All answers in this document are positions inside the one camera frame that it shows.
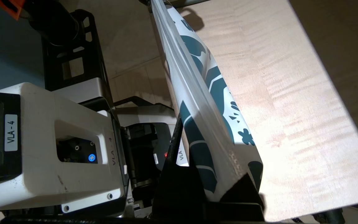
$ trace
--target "white and teal patterned bag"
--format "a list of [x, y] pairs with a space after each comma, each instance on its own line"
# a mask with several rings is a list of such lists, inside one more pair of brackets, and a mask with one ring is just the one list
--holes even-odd
[[219, 201], [246, 174], [259, 190], [262, 161], [215, 59], [175, 8], [152, 0], [152, 11], [206, 196]]

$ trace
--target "wooden table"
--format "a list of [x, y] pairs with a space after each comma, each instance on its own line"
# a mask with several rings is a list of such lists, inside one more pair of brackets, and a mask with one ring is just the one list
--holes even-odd
[[[335, 17], [322, 1], [292, 4], [317, 27], [307, 30], [314, 46], [285, 0], [178, 10], [214, 55], [250, 127], [264, 164], [267, 221], [358, 203], [358, 37], [338, 20], [341, 10]], [[316, 50], [337, 60], [327, 65]]]

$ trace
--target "wood grain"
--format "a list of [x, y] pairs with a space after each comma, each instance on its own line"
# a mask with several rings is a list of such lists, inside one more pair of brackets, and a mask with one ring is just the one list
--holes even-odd
[[358, 130], [289, 2], [187, 7], [264, 164], [265, 219], [358, 203]]

